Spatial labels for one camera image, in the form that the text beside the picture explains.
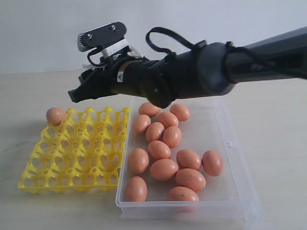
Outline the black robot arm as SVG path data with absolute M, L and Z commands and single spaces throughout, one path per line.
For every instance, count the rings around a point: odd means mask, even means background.
M 241 82 L 307 77 L 304 27 L 248 46 L 204 40 L 192 44 L 169 29 L 155 27 L 152 33 L 169 36 L 188 48 L 177 54 L 156 46 L 147 34 L 147 44 L 165 53 L 161 60 L 149 60 L 134 51 L 125 40 L 126 31 L 117 22 L 79 34 L 80 51 L 102 56 L 79 76 L 80 86 L 68 92 L 74 103 L 124 94 L 166 108 L 176 99 L 225 95 Z

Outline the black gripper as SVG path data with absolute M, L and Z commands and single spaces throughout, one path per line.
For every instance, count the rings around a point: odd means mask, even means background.
M 167 66 L 169 62 L 135 60 L 123 61 L 111 68 L 95 68 L 84 73 L 80 86 L 68 91 L 72 102 L 117 94 L 146 98 L 153 105 L 166 108 L 177 97 Z

